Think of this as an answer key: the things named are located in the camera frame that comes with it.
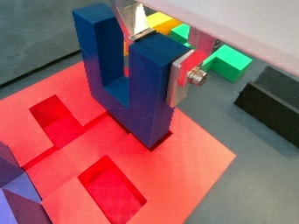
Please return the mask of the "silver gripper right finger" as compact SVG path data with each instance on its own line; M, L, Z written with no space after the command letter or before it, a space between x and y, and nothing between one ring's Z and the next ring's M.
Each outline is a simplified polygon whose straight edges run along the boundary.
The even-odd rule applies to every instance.
M194 48L170 66L165 102L172 108L186 97L189 85L198 87L206 80L201 63L210 55L214 38L202 31L190 29L188 42Z

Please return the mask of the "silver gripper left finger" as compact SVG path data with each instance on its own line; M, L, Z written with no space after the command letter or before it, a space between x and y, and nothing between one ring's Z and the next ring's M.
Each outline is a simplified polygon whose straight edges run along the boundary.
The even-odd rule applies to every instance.
M146 23L144 5L136 0L109 0L125 42L136 42L154 33Z

